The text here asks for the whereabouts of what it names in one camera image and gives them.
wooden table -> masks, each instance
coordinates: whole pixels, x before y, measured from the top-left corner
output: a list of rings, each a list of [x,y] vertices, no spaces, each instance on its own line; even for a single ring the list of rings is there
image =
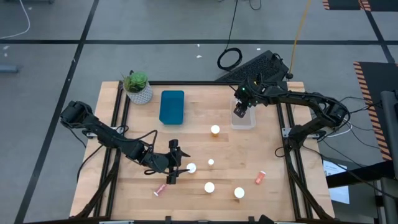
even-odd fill
[[[99,93],[95,115],[106,124],[111,122],[117,85],[117,82],[104,82]],[[292,91],[303,91],[301,82],[290,82],[288,87]],[[182,150],[191,155],[183,158],[182,167],[194,162],[197,171],[182,174],[176,185],[168,185],[156,197],[153,191],[165,183],[166,175],[144,175],[146,167],[122,157],[112,219],[164,220],[165,216],[171,216],[172,220],[247,221],[248,216],[258,220],[260,215],[265,214],[275,221],[294,220],[285,161],[274,155],[275,149],[282,146],[275,106],[257,106],[256,127],[252,130],[234,130],[230,125],[233,91],[228,86],[156,85],[152,89],[154,95],[150,103],[130,105],[127,119],[130,129],[126,137],[136,138],[157,129],[155,152],[163,153],[169,151],[170,139],[178,139]],[[159,121],[163,90],[185,92],[184,123],[181,126],[165,126]],[[292,105],[292,109],[296,124],[305,124],[311,119],[307,107]],[[118,125],[122,111],[123,106],[119,110]],[[210,127],[214,124],[221,128],[217,138],[210,134]],[[145,138],[145,141],[151,142],[152,136]],[[307,140],[305,145],[318,151],[315,140]],[[98,146],[96,139],[89,140],[85,157]],[[309,191],[334,217],[319,155],[306,149],[302,149],[301,153]],[[103,158],[104,150],[84,166],[71,215],[77,214],[98,188]],[[208,159],[214,159],[213,167],[207,165]],[[261,185],[256,185],[254,180],[260,170],[266,171],[267,175]],[[215,184],[212,194],[205,192],[206,182]],[[245,190],[241,200],[234,197],[236,187]],[[305,216],[302,195],[299,189],[297,192],[301,214]],[[107,197],[108,193],[105,193],[101,214],[104,214]]]

